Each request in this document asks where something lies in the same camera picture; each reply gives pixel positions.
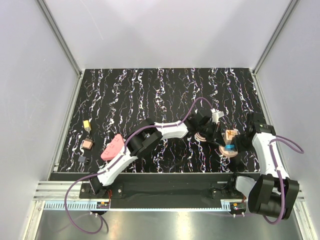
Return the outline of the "blue plug adapter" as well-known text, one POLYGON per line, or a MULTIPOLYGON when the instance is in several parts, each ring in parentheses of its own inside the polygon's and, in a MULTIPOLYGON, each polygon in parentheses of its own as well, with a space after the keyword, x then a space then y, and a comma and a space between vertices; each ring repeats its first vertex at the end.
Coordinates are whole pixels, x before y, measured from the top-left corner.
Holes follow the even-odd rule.
POLYGON ((224 150, 228 151, 228 152, 236 152, 237 151, 234 144, 226 144, 224 147, 224 150))

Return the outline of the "pink round power strip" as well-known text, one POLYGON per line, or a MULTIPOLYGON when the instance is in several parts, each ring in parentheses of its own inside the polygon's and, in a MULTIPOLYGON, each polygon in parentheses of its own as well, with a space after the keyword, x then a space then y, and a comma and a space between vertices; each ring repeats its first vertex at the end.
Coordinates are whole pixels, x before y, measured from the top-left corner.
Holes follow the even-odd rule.
POLYGON ((227 158, 234 158, 238 155, 238 151, 226 151, 225 147, 219 146, 220 153, 227 158))

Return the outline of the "pink triangular power socket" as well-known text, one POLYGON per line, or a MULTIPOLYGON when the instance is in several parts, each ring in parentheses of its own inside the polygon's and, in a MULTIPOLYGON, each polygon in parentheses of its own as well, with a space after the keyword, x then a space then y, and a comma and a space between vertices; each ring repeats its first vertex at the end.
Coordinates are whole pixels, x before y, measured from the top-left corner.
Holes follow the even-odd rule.
POLYGON ((105 162, 111 161, 115 158, 124 147, 125 142, 121 134, 115 135, 110 143, 107 144, 105 150, 100 155, 101 159, 105 162))

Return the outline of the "pink plug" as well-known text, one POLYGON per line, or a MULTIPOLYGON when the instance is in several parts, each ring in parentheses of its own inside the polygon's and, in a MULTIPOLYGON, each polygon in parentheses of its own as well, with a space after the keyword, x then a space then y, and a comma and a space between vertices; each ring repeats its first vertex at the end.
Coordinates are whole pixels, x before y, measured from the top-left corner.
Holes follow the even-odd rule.
POLYGON ((82 141, 82 148, 91 150, 93 147, 94 142, 91 139, 85 139, 82 141))

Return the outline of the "yellow plug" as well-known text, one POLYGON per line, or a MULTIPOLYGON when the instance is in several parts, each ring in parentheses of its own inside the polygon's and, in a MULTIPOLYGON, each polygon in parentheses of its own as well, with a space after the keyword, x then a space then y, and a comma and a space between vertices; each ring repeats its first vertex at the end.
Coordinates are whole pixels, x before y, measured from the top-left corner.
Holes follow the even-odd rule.
POLYGON ((91 128, 91 123, 90 123, 89 120, 84 120, 83 121, 83 128, 88 133, 91 131, 92 128, 91 128))

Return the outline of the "dark grey plug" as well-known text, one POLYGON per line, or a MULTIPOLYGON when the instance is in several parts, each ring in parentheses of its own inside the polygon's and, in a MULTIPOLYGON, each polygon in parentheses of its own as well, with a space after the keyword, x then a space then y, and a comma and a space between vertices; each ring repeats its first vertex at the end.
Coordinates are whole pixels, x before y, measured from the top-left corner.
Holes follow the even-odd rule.
POLYGON ((79 163, 88 163, 89 162, 89 159, 87 158, 87 157, 85 157, 85 156, 79 156, 78 157, 78 162, 79 163))

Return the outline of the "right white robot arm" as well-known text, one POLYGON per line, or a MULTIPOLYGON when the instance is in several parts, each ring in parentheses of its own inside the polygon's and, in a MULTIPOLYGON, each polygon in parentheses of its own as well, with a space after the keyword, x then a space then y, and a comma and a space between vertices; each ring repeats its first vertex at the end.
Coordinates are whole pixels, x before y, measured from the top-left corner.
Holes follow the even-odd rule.
POLYGON ((271 225, 289 218, 300 190, 298 181, 290 178, 282 164, 278 142, 299 154, 304 153, 293 140, 277 135, 261 113, 248 113, 244 133, 233 137, 231 143, 238 153, 255 151, 260 176, 254 180, 240 175, 227 185, 230 197, 236 199, 244 195, 249 212, 263 216, 271 225))

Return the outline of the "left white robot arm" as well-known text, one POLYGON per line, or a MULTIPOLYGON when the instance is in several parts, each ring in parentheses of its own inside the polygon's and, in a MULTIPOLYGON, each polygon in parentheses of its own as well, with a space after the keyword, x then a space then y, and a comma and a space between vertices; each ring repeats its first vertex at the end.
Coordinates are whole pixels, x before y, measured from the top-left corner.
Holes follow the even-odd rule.
POLYGON ((220 118, 223 116, 222 111, 212 109, 210 115, 197 112, 169 123, 157 123, 148 118, 127 139, 117 134, 100 156, 107 164, 96 176, 89 178, 90 192, 97 198, 103 198, 116 177, 130 163, 152 152, 160 141, 194 135, 200 142, 224 147, 220 128, 220 118))

